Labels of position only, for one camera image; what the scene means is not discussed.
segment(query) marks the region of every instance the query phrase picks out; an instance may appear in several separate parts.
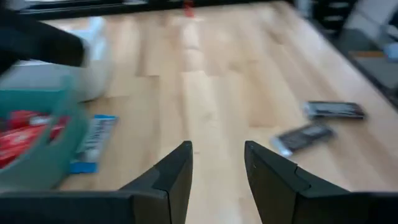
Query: wooden floor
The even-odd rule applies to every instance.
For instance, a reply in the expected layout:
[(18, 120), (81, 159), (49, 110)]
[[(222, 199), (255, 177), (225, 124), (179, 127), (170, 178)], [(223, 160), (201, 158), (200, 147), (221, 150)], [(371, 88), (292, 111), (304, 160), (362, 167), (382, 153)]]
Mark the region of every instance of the wooden floor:
[(292, 160), (349, 190), (398, 190), (398, 114), (285, 3), (200, 8), (194, 20), (182, 10), (105, 19), (112, 81), (87, 107), (120, 122), (99, 172), (62, 189), (117, 189), (189, 139), (187, 223), (259, 223), (244, 141), (270, 147), (270, 137), (308, 123), (304, 101), (339, 100), (361, 104), (369, 119), (330, 122), (338, 137)]

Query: teal basket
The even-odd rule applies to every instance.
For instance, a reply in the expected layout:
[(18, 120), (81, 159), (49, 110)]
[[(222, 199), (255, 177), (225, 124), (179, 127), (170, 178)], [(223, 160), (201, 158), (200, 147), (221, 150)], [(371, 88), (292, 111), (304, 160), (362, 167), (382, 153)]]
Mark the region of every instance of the teal basket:
[[(47, 190), (56, 186), (69, 171), (69, 162), (88, 130), (88, 117), (77, 103), (72, 77), (63, 80), (61, 90), (0, 90), (0, 118), (11, 111), (50, 113), (52, 119), (30, 149), (0, 169), (0, 192)], [(50, 141), (51, 129), (62, 116), (69, 120), (63, 131)]]

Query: blue candy bar wrapper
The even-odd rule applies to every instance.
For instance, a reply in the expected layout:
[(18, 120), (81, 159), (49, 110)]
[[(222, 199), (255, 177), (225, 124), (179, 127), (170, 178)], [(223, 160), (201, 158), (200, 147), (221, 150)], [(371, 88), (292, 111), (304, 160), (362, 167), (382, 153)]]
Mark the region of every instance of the blue candy bar wrapper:
[(98, 162), (105, 149), (106, 141), (109, 139), (117, 121), (117, 116), (105, 114), (94, 115), (81, 146), (70, 162), (71, 174), (97, 172)]

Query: teal plastic bin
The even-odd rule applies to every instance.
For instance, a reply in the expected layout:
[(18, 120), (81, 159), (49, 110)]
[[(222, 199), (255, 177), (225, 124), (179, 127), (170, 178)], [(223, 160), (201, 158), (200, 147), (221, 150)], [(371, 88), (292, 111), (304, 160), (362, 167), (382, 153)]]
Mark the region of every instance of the teal plastic bin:
[[(52, 114), (52, 119), (32, 147), (0, 169), (0, 192), (48, 190), (69, 171), (69, 162), (88, 129), (88, 117), (77, 103), (72, 78), (65, 77), (61, 90), (0, 90), (0, 117), (11, 111), (31, 110)], [(65, 129), (49, 141), (60, 117), (68, 116)]]

